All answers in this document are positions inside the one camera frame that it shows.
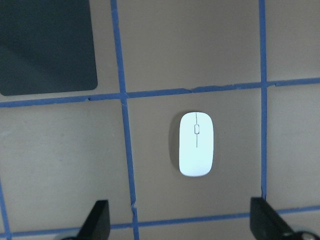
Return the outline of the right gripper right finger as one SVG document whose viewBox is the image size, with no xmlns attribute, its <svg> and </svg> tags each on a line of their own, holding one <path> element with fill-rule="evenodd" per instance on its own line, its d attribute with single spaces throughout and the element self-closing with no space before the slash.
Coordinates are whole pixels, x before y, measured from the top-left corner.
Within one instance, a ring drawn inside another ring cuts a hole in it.
<svg viewBox="0 0 320 240">
<path fill-rule="evenodd" d="M 250 199 L 249 227 L 256 240 L 302 240 L 262 197 Z"/>
</svg>

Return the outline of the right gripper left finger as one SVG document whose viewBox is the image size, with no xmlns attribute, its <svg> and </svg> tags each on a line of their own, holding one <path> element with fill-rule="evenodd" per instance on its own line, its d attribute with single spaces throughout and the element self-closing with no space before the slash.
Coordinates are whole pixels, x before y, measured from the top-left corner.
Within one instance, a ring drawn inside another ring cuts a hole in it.
<svg viewBox="0 0 320 240">
<path fill-rule="evenodd" d="M 95 202 L 84 224 L 78 232 L 77 240 L 108 240 L 111 231 L 108 200 Z"/>
</svg>

